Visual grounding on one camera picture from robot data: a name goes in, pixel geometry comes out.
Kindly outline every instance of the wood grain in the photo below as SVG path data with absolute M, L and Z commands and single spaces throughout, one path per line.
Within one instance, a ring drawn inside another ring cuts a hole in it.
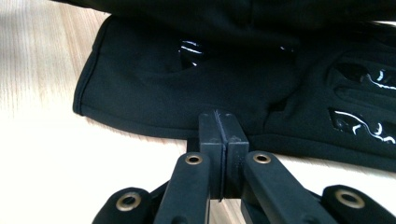
M 0 0 L 0 223 L 91 223 L 114 192 L 170 178 L 186 142 L 124 133 L 72 112 L 74 89 L 108 16 L 51 1 Z M 396 174 L 278 156 L 308 189 L 360 189 L 396 214 Z M 211 223 L 244 223 L 238 200 Z

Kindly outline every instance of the metal rivet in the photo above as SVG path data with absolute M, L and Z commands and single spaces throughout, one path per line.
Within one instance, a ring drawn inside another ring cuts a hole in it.
M 258 153 L 254 155 L 253 160 L 261 164 L 266 164 L 271 162 L 271 157 L 262 153 Z
M 132 200 L 130 203 L 126 203 L 125 200 Z M 128 192 L 123 194 L 116 203 L 117 209 L 121 212 L 129 212 L 139 206 L 142 201 L 140 195 L 136 192 Z
M 198 165 L 202 162 L 202 157 L 198 155 L 190 155 L 186 157 L 186 163 L 189 165 Z
M 353 201 L 346 199 L 346 196 L 351 197 Z M 359 195 L 346 189 L 337 190 L 335 192 L 335 198 L 338 200 L 338 202 L 351 208 L 360 209 L 365 205 L 364 200 Z

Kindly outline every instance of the table surface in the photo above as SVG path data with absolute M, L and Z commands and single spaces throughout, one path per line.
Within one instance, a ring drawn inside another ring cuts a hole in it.
M 170 178 L 186 142 L 125 133 L 73 113 L 80 71 L 103 12 L 0 0 L 0 223 L 91 223 L 114 192 Z M 396 174 L 278 156 L 307 189 L 347 185 L 396 215 Z M 238 200 L 211 203 L 211 223 L 244 223 Z

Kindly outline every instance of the brass ring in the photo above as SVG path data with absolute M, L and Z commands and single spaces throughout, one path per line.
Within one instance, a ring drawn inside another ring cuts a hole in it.
M 257 153 L 256 155 L 254 155 L 253 160 L 261 164 L 267 164 L 271 162 L 271 157 L 263 153 Z
M 344 198 L 345 195 L 352 197 L 354 201 L 347 200 Z M 359 195 L 346 189 L 337 190 L 335 192 L 335 198 L 338 200 L 338 202 L 351 208 L 361 209 L 365 205 L 364 200 Z
M 202 162 L 202 157 L 198 155 L 190 155 L 186 157 L 186 163 L 189 165 L 198 165 Z
M 132 199 L 131 203 L 126 203 L 125 199 Z M 136 192 L 127 192 L 122 195 L 116 203 L 117 209 L 121 212 L 129 212 L 139 206 L 142 198 Z

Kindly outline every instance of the wooden table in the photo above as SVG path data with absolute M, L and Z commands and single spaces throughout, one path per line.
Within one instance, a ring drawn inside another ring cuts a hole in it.
M 91 223 L 114 192 L 154 190 L 186 142 L 124 133 L 72 112 L 103 12 L 0 0 L 0 224 Z M 278 156 L 308 189 L 359 189 L 396 215 L 396 174 Z M 243 223 L 239 201 L 211 203 L 211 223 Z

